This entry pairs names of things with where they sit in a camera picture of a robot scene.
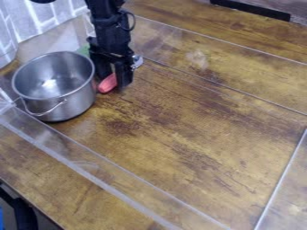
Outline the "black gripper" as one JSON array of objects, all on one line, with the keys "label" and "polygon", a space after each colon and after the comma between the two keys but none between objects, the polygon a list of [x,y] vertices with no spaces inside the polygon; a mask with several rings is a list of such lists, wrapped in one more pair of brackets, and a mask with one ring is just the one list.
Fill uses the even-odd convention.
[{"label": "black gripper", "polygon": [[141,57],[130,48],[131,31],[137,26],[135,15],[123,9],[127,0],[86,0],[95,36],[89,37],[89,53],[97,75],[105,80],[115,65],[121,89],[134,82],[134,70]]}]

